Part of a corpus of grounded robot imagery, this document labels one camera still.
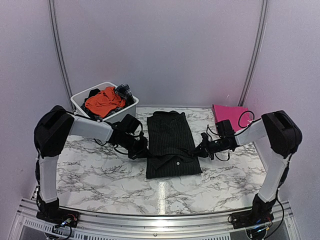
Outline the magenta pink trousers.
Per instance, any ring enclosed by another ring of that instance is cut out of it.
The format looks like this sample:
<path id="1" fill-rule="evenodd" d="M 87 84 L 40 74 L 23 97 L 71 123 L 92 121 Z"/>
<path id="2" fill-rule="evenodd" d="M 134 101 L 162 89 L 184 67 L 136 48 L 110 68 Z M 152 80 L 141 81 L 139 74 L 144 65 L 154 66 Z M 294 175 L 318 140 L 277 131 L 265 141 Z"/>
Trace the magenta pink trousers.
<path id="1" fill-rule="evenodd" d="M 248 108 L 241 107 L 241 106 L 224 106 L 224 105 L 218 105 L 218 104 L 212 105 L 212 112 L 214 115 L 215 124 L 223 120 L 230 120 L 232 128 L 234 129 L 235 132 L 242 129 L 239 126 L 238 122 L 241 114 L 247 110 Z M 242 127 L 247 127 L 252 120 L 253 120 L 253 115 L 249 112 L 246 112 L 242 115 L 240 119 L 240 125 Z"/>

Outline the black striped garment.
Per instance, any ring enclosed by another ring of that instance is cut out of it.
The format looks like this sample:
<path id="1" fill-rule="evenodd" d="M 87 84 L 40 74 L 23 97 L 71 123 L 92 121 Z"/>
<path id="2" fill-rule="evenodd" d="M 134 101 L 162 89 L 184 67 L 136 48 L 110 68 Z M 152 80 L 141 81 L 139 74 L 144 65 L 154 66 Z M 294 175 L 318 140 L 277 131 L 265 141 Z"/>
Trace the black striped garment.
<path id="1" fill-rule="evenodd" d="M 147 130 L 147 179 L 202 173 L 198 157 L 189 153 L 195 143 L 184 112 L 155 111 L 147 118 Z"/>

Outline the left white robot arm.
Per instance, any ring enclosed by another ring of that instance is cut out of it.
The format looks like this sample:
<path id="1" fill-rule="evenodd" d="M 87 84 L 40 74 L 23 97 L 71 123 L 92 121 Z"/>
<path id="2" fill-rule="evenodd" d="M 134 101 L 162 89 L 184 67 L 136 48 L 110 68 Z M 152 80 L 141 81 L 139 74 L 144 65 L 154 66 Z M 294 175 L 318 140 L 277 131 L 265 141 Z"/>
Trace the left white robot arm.
<path id="1" fill-rule="evenodd" d="M 148 140 L 143 132 L 135 135 L 142 123 L 127 114 L 121 121 L 97 121 L 66 111 L 56 105 L 37 123 L 33 136 L 37 150 L 35 177 L 38 185 L 37 206 L 53 223 L 63 219 L 57 195 L 57 163 L 68 136 L 99 140 L 127 150 L 129 159 L 146 158 Z"/>

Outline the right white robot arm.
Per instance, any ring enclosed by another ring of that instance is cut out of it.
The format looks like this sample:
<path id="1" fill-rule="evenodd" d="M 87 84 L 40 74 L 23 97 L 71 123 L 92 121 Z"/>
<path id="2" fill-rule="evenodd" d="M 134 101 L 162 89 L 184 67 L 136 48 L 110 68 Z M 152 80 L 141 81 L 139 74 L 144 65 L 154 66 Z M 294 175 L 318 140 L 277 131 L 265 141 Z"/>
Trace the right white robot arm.
<path id="1" fill-rule="evenodd" d="M 271 166 L 253 199 L 252 209 L 244 215 L 252 224 L 258 224 L 278 200 L 278 192 L 287 178 L 291 158 L 302 142 L 302 132 L 283 110 L 265 113 L 239 131 L 234 131 L 228 119 L 217 122 L 216 129 L 219 139 L 211 140 L 208 133 L 202 133 L 201 143 L 190 151 L 190 155 L 214 159 L 218 152 L 234 151 L 248 143 L 268 138 L 272 150 Z"/>

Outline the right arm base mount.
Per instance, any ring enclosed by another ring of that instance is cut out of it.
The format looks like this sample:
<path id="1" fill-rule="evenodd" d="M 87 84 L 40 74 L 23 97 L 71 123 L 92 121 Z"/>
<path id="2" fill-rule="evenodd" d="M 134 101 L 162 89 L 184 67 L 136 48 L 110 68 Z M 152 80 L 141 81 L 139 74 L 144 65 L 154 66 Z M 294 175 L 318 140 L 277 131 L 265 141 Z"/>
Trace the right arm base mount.
<path id="1" fill-rule="evenodd" d="M 267 211 L 263 214 L 259 214 L 252 210 L 233 212 L 227 219 L 227 221 L 233 225 L 234 229 L 270 223 L 273 220 L 274 215 L 272 211 Z"/>

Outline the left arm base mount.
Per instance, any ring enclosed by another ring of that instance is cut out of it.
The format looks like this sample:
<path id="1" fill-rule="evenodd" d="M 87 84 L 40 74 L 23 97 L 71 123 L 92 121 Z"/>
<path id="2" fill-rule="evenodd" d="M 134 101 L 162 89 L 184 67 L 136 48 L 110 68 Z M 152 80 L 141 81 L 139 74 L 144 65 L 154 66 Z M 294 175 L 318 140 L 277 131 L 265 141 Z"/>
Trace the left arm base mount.
<path id="1" fill-rule="evenodd" d="M 76 228 L 78 225 L 80 213 L 73 210 L 67 210 L 60 207 L 38 207 L 36 217 L 40 220 L 55 224 L 59 227 Z"/>

